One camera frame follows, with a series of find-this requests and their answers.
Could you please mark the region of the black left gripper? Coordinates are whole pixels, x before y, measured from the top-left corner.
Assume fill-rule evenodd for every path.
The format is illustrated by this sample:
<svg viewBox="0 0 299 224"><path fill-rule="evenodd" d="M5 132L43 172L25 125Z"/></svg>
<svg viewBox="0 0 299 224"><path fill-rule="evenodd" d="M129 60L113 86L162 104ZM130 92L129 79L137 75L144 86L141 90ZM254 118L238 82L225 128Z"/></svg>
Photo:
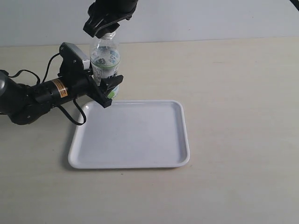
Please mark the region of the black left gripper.
<svg viewBox="0 0 299 224"><path fill-rule="evenodd" d="M102 78L100 85L93 79L93 70L90 65L88 70L69 68L63 62L60 66L59 75L67 87L70 96L77 98L87 95L102 107L107 108L112 104L108 94L123 81L123 75Z"/></svg>

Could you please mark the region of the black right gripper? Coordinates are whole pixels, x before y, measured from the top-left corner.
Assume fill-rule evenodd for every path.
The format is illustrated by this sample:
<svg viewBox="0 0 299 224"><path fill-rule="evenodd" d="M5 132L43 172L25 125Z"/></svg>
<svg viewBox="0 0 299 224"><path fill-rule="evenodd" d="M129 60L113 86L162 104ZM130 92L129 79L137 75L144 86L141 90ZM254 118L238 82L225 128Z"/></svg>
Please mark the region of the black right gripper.
<svg viewBox="0 0 299 224"><path fill-rule="evenodd" d="M96 0L88 8L89 19L83 30L90 37L102 38L116 31L122 20L130 20L137 7L137 0Z"/></svg>

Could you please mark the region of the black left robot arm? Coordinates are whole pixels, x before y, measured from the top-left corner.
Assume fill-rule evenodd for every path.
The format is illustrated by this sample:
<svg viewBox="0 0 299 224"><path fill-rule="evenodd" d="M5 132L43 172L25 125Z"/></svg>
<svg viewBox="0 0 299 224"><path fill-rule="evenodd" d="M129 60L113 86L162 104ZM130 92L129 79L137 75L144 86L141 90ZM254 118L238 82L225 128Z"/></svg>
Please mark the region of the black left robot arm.
<svg viewBox="0 0 299 224"><path fill-rule="evenodd" d="M49 81L37 77L33 86L16 83L13 79L22 71L10 76L6 70L0 71L0 113L7 115L17 125L31 124L52 108L58 108L75 125L83 125L73 119L63 108L63 104L72 101L86 122L83 109L77 104L77 98L87 95L103 108L112 104L109 93L123 81L123 75L112 75L96 84L90 63L85 67L83 56L71 52L59 52L63 61L58 77Z"/></svg>

